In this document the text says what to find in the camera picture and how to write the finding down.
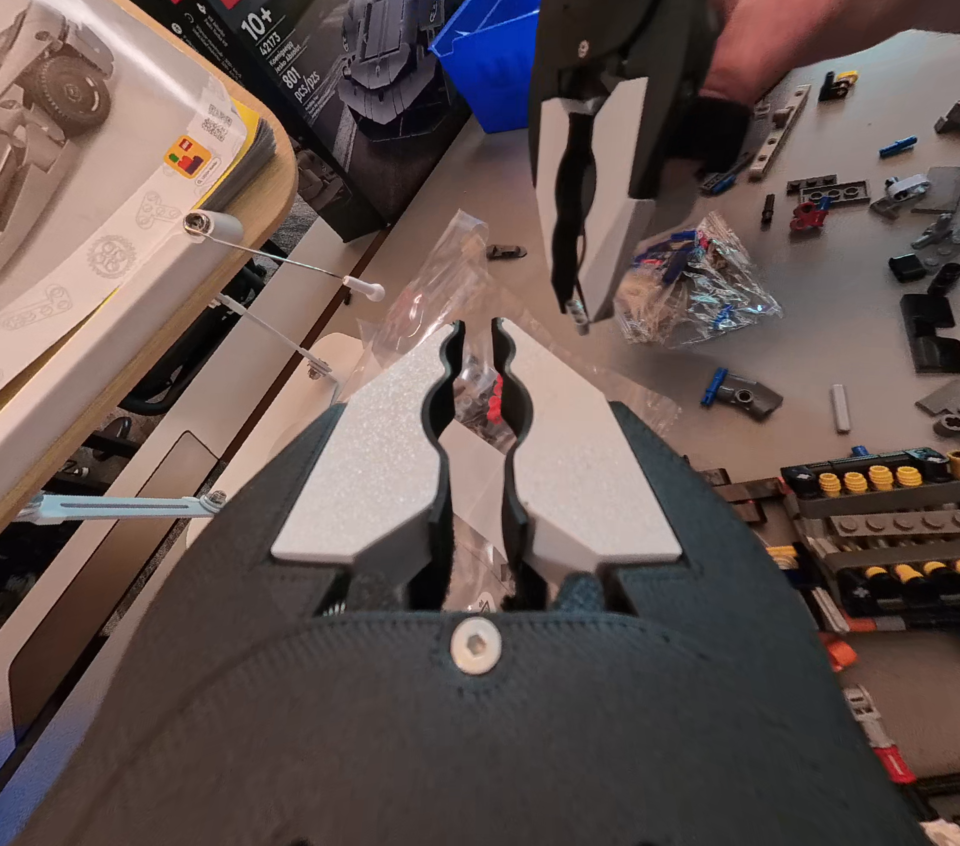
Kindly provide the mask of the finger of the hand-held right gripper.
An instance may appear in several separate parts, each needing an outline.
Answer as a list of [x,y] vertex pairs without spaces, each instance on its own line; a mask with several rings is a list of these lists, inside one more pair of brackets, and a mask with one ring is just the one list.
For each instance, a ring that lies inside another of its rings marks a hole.
[[564,312],[575,285],[575,163],[568,163],[575,101],[551,98],[539,112],[535,201],[550,285]]
[[618,83],[593,119],[595,184],[578,273],[589,324],[612,317],[615,295],[654,212],[653,200],[630,192],[648,83],[646,77]]

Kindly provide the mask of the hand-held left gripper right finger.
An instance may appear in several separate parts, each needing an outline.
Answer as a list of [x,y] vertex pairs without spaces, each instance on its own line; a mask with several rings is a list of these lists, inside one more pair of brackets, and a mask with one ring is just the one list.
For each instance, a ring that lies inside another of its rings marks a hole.
[[681,544],[604,393],[505,317],[491,322],[501,416],[514,435],[502,532],[518,608],[549,587],[673,565]]

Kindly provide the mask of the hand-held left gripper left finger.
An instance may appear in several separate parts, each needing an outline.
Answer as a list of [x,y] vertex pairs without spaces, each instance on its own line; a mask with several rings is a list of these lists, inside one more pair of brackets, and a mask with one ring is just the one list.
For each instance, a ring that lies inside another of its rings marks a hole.
[[464,323],[434,330],[350,397],[270,548],[280,562],[382,576],[440,608],[454,538],[450,462]]

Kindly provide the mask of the clear crimped plastic bag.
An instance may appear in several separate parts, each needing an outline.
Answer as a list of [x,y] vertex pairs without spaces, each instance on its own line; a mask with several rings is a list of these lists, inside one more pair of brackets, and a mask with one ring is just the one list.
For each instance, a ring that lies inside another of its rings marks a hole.
[[496,283],[489,272],[489,230],[458,211],[427,254],[416,275],[393,301],[380,324],[360,324],[363,353],[339,394],[344,402],[394,365],[440,326],[465,324],[462,368],[454,380],[455,419],[476,438],[506,454],[515,442],[501,419],[501,381],[495,368],[491,321],[506,317],[598,388],[609,401],[629,407],[654,432],[665,433],[680,408],[633,380],[556,342],[524,302]]

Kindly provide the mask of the black lego panel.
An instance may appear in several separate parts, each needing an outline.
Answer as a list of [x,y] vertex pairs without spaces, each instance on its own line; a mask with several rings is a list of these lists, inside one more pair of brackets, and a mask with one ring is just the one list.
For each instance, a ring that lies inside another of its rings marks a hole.
[[941,335],[955,327],[950,299],[928,293],[906,293],[899,308],[909,353],[918,375],[958,375],[959,340]]

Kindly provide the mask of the dark grey curved lego panel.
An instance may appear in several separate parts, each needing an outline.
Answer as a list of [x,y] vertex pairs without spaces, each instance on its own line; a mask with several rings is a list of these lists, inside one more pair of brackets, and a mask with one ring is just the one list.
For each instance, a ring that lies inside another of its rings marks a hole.
[[784,397],[768,386],[727,368],[716,370],[700,400],[703,408],[730,406],[757,422],[766,420],[783,402]]

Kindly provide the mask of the red lego connector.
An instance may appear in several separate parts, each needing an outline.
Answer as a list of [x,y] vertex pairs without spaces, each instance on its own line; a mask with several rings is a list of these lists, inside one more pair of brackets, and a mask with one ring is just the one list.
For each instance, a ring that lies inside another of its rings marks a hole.
[[805,236],[822,231],[832,205],[833,198],[828,195],[808,197],[801,200],[792,213],[789,223],[790,234]]

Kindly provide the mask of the scattered loose lego pieces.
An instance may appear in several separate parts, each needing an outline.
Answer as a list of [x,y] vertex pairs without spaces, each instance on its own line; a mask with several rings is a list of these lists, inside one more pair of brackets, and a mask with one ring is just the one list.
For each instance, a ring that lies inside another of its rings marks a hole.
[[[911,200],[890,207],[885,198],[888,180],[958,165],[958,138],[933,128],[958,98],[958,73],[950,61],[881,67],[859,60],[856,68],[858,83],[845,99],[810,97],[771,167],[767,194],[757,182],[743,190],[738,234],[783,314],[732,338],[723,357],[784,399],[762,421],[726,406],[707,421],[702,407],[698,445],[709,443],[731,465],[765,470],[857,445],[874,453],[958,451],[958,436],[937,431],[953,418],[916,405],[950,379],[918,374],[910,356],[900,300],[924,285],[900,283],[889,267],[933,218],[912,212]],[[767,218],[761,207],[773,192]],[[791,234],[795,207],[821,195],[832,198],[822,230]],[[846,386],[846,435],[834,429],[832,384]]]

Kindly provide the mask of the dark lego set box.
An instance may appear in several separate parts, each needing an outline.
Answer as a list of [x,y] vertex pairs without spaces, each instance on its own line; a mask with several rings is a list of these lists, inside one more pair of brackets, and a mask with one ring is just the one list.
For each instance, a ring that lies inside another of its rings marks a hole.
[[472,116],[431,49],[465,0],[129,1],[270,109],[343,242],[393,225]]

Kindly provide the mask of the partly built lego car chassis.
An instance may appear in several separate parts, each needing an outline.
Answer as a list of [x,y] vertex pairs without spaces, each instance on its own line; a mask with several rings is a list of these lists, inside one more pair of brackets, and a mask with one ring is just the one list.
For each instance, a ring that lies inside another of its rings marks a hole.
[[822,633],[959,630],[958,451],[851,454],[701,477],[762,540]]

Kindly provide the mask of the grey red lego axle part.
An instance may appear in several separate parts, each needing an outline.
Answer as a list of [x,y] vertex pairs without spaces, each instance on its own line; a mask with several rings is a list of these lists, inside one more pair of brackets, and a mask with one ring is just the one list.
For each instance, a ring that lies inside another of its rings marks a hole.
[[854,719],[861,726],[873,753],[880,760],[889,778],[897,785],[911,786],[917,777],[906,764],[897,744],[887,732],[882,716],[873,697],[860,684],[851,684],[842,689]]

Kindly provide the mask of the lego instruction booklet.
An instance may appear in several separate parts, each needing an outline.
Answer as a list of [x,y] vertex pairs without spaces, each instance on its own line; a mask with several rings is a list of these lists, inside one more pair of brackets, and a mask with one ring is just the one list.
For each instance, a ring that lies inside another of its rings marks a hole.
[[2,0],[1,377],[39,360],[183,228],[221,212],[274,131],[114,0]]

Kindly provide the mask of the blue plastic bin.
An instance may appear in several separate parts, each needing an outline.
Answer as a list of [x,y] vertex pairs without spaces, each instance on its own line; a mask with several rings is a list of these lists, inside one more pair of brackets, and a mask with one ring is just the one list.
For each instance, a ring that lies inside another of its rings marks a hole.
[[464,0],[430,50],[488,133],[528,125],[542,0]]

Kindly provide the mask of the small clear bag blue pins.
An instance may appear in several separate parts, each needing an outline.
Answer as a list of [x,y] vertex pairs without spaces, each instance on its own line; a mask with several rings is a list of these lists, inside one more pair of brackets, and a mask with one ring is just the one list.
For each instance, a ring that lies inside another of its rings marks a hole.
[[717,211],[638,252],[613,301],[631,344],[679,348],[783,316],[741,239]]

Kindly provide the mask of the white wooden book stand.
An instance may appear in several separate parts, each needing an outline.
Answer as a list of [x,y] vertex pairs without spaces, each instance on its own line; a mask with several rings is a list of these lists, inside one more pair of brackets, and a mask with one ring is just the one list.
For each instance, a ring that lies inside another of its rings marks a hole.
[[[224,239],[260,245],[289,212],[296,189],[296,161],[281,122],[228,74],[178,44],[143,10],[128,0],[113,1],[174,48],[193,55],[235,100],[270,126],[272,157],[226,209],[212,211]],[[246,259],[223,245],[193,240],[184,220],[181,225],[99,307],[2,385],[2,531],[20,518],[21,509],[54,479]]]

